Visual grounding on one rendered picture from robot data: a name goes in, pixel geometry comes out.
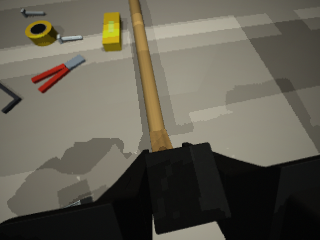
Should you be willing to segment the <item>red-handled pliers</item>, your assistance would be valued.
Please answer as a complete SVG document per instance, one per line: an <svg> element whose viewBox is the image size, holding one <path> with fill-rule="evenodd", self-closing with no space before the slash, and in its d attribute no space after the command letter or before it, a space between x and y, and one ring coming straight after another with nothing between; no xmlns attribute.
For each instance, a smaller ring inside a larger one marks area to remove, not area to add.
<svg viewBox="0 0 320 240"><path fill-rule="evenodd" d="M37 84L37 83L44 81L45 79L55 75L54 77L47 80L41 87L38 88L41 92L44 93L51 86L53 86L56 82L58 82L61 78L63 78L66 74L68 74L70 72L70 70L74 69L75 67L79 66L80 64L82 64L85 61L86 61L86 59L84 59L81 55L78 55L64 64L61 64L53 69L48 70L45 73L42 73L34 78L31 78L31 80L34 84ZM70 70L67 69L66 67L69 68Z"/></svg>

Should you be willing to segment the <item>long wooden scraper with black blade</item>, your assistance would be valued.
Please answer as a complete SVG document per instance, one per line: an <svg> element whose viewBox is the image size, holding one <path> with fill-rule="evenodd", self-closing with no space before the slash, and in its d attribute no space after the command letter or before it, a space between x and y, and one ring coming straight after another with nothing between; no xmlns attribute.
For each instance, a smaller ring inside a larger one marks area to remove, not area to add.
<svg viewBox="0 0 320 240"><path fill-rule="evenodd" d="M128 0L152 152L145 154L157 235L231 218L210 143L173 148L164 126L139 0Z"/></svg>

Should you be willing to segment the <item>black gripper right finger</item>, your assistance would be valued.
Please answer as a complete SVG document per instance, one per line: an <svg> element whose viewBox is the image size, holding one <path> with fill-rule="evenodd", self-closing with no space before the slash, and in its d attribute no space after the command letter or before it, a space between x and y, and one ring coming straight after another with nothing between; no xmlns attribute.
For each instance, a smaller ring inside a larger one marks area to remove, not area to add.
<svg viewBox="0 0 320 240"><path fill-rule="evenodd" d="M320 155L270 166L213 155L231 212L216 221L226 240L279 240L288 196L320 186Z"/></svg>

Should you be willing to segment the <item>black allen key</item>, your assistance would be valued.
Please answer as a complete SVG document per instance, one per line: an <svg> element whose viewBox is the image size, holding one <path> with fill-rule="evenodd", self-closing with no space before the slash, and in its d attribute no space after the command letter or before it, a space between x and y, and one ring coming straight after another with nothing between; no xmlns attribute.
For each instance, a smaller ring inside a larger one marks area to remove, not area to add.
<svg viewBox="0 0 320 240"><path fill-rule="evenodd" d="M12 108L14 108L20 100L22 100L17 94L12 93L10 90L8 90L7 88L4 87L4 85L2 85L0 83L0 89L2 89L6 94L8 94L9 96L11 95L13 99L9 104L7 104L1 111L5 114L7 114Z"/></svg>

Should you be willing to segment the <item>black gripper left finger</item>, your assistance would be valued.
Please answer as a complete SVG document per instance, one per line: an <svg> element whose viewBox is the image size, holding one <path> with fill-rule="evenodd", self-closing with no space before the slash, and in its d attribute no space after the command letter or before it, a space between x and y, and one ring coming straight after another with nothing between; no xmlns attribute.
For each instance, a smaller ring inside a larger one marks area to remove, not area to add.
<svg viewBox="0 0 320 240"><path fill-rule="evenodd" d="M146 153L95 202L10 218L0 240L152 240Z"/></svg>

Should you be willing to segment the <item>yellow ring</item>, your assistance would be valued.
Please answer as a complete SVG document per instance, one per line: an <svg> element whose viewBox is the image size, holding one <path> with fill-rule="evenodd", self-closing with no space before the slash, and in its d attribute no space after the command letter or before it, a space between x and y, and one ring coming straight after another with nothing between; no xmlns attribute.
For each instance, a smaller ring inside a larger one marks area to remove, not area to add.
<svg viewBox="0 0 320 240"><path fill-rule="evenodd" d="M58 32L44 20L36 21L25 29L26 36L37 46L47 46L57 40Z"/></svg>

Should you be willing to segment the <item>dark grey open box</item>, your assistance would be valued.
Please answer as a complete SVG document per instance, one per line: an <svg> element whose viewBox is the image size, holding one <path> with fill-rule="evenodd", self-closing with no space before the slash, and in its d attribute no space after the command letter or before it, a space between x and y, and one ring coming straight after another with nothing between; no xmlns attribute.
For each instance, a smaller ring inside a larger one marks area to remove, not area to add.
<svg viewBox="0 0 320 240"><path fill-rule="evenodd" d="M70 205L67 205L67 206L65 206L65 207L63 207L63 208L67 208L67 207L71 207L71 206L76 206L76 205L81 205L81 204L86 204L86 203L91 203L91 202L94 202L92 195L89 196L89 197L86 197L86 198L84 198L84 199L81 199L81 200L79 200L79 201L76 201L76 202L74 202L74 203L72 203L72 204L70 204Z"/></svg>

